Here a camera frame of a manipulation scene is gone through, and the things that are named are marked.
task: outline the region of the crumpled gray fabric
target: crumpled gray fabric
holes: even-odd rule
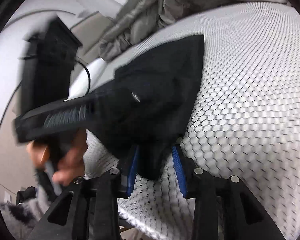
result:
[[[239,2],[287,0],[128,0],[97,42],[99,56],[111,61],[157,30],[194,13]]]

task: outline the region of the blue rubber grip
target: blue rubber grip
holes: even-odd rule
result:
[[[187,195],[186,175],[183,171],[183,167],[178,155],[178,151],[175,146],[172,148],[172,159],[173,159],[174,169],[177,175],[180,192],[182,193],[183,197],[186,197]]]
[[[127,185],[127,196],[130,197],[133,192],[134,183],[136,181],[137,169],[138,169],[138,158],[139,158],[139,146],[137,146],[132,160],[132,165],[130,167],[128,175],[128,185]]]

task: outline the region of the round bolt head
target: round bolt head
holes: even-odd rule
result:
[[[231,176],[230,180],[234,183],[238,183],[240,181],[240,179],[237,176]]]
[[[201,168],[195,168],[194,169],[194,173],[195,174],[203,174],[203,169],[201,169]]]
[[[116,175],[116,174],[119,174],[119,173],[120,173],[120,170],[118,168],[112,168],[110,170],[111,175]]]
[[[84,181],[84,178],[83,177],[76,177],[75,179],[74,179],[74,183],[75,184],[80,184],[82,181]]]

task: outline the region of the honeycomb patterned fabric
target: honeycomb patterned fabric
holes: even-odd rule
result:
[[[300,235],[300,16],[266,2],[203,12],[155,33],[107,70],[193,34],[205,36],[202,85],[181,147],[214,176],[241,177],[294,240]],[[88,176],[116,165],[90,133],[88,145]],[[119,199],[118,209],[154,239],[191,238],[194,201],[180,193],[172,156],[159,181],[137,176],[132,196]]]

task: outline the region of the human hand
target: human hand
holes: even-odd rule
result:
[[[67,186],[77,176],[84,175],[82,157],[88,149],[86,140],[87,133],[85,129],[78,130],[72,142],[72,148],[58,163],[58,171],[53,175],[53,182]],[[27,145],[27,152],[34,166],[39,169],[44,169],[44,164],[50,157],[48,146],[32,141]]]

